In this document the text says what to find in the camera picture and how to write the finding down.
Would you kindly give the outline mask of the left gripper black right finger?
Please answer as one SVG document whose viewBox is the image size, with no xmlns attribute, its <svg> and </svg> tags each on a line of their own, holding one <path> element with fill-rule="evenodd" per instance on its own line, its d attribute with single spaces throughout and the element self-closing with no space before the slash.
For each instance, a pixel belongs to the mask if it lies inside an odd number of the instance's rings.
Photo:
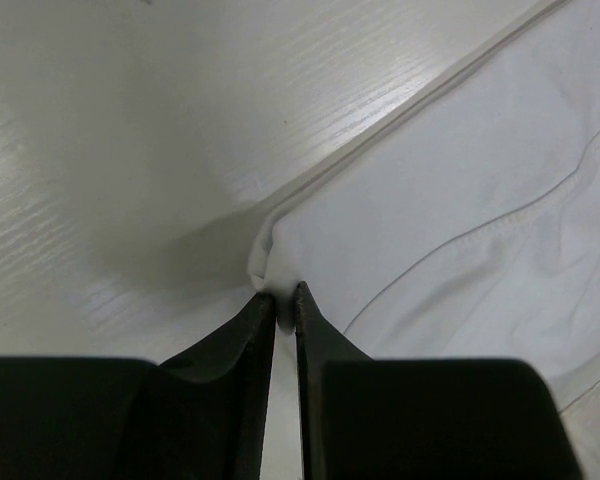
<svg viewBox="0 0 600 480">
<path fill-rule="evenodd" d="M 294 292 L 307 479 L 580 479 L 540 375 L 515 359 L 374 360 Z"/>
</svg>

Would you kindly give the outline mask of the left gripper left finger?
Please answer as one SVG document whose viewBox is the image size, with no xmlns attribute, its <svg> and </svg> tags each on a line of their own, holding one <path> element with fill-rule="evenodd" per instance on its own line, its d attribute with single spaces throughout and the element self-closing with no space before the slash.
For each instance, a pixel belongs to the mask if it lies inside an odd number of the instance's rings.
<svg viewBox="0 0 600 480">
<path fill-rule="evenodd" d="M 270 296 L 155 364 L 0 357 L 0 479 L 256 479 L 275 336 Z"/>
</svg>

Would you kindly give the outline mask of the white skirt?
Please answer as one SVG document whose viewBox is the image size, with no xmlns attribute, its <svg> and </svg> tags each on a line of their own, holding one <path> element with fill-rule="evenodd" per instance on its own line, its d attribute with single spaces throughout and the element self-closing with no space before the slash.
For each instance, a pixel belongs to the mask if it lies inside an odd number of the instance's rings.
<svg viewBox="0 0 600 480">
<path fill-rule="evenodd" d="M 571 1 L 266 221 L 248 272 L 376 358 L 600 380 L 600 1 Z"/>
</svg>

